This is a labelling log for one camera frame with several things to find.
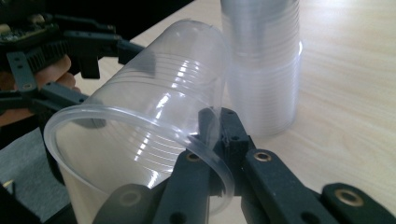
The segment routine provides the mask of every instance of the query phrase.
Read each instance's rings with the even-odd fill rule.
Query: wooden table
[[[321,192],[343,182],[396,215],[394,8],[393,0],[300,1],[304,52],[295,121],[253,141],[275,152],[308,188]],[[147,46],[181,19],[221,29],[220,0],[195,0],[132,41]],[[99,64],[100,80],[78,79],[83,92],[91,94],[121,68],[114,58]],[[227,92],[224,107],[233,109]],[[246,223],[240,199],[209,223]]]

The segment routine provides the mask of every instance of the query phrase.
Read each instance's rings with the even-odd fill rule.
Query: gray surface
[[[0,182],[14,180],[16,198],[44,222],[69,201],[52,175],[39,129],[0,150]]]

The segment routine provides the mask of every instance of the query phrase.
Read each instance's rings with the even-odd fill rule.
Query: hand
[[[80,89],[76,87],[76,80],[73,74],[68,73],[70,66],[70,58],[66,55],[58,62],[37,72],[35,74],[35,80],[37,82],[38,88],[40,89],[43,85],[51,81],[55,81],[72,90],[80,91]],[[12,74],[5,72],[0,73],[0,89],[5,91],[17,89]],[[33,113],[27,108],[9,109],[0,116],[0,127],[29,118],[31,116],[33,116]]]

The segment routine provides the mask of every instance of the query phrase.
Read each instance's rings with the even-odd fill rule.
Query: stack of plastic cups
[[[293,122],[300,57],[298,0],[221,0],[233,55],[228,93],[248,134],[281,133]]]

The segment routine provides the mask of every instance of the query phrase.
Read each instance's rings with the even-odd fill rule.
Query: clear plastic cup
[[[222,0],[222,30],[233,63],[252,69],[283,66],[299,50],[299,1]]]
[[[294,121],[302,47],[294,60],[279,68],[233,68],[227,81],[228,93],[248,134],[274,135]]]
[[[213,152],[231,55],[219,29],[177,21],[83,104],[57,112],[45,143],[60,164],[77,219],[91,223],[115,189],[150,189],[172,174],[186,148],[221,178],[222,211],[233,197],[233,176]],[[205,136],[198,114],[210,111]],[[199,140],[193,136],[200,135]]]

